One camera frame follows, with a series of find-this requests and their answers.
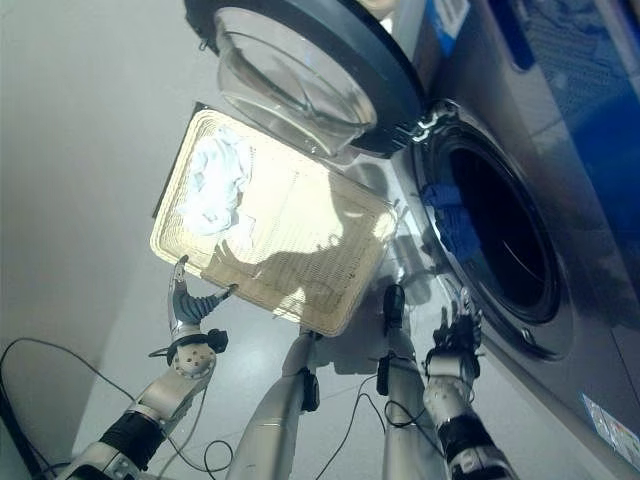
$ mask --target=white wall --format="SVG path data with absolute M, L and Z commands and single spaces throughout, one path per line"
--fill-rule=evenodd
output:
M 194 101 L 217 103 L 214 56 L 173 0 L 5 2 L 1 35 L 2 344 L 37 336 L 99 365 Z M 37 346 L 5 375 L 29 435 L 64 458 L 92 376 Z

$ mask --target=metal latch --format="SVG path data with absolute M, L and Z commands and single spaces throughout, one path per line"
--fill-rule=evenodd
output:
M 431 133 L 435 130 L 441 119 L 453 118 L 458 115 L 458 105 L 451 100 L 442 100 L 434 105 L 430 111 L 431 117 L 429 119 L 421 119 L 411 132 L 411 141 L 414 143 L 424 143 Z

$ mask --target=washing machine door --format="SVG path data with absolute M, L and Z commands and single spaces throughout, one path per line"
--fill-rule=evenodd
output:
M 186 0 L 220 58 L 227 101 L 270 135 L 331 157 L 353 144 L 385 156 L 425 111 L 411 62 L 356 0 Z

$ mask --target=blue cloth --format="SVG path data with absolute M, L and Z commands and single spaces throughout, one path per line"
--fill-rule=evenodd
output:
M 458 261 L 470 259 L 480 248 L 471 216 L 462 204 L 460 190 L 452 185 L 429 185 L 421 195 L 424 205 L 436 209 L 440 241 Z

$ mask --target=blue panel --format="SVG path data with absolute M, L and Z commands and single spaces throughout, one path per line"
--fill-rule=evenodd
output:
M 629 80 L 640 72 L 625 70 L 592 2 L 526 3 L 528 18 L 521 28 L 640 297 L 640 102 Z M 633 25 L 620 22 L 616 33 L 633 39 Z

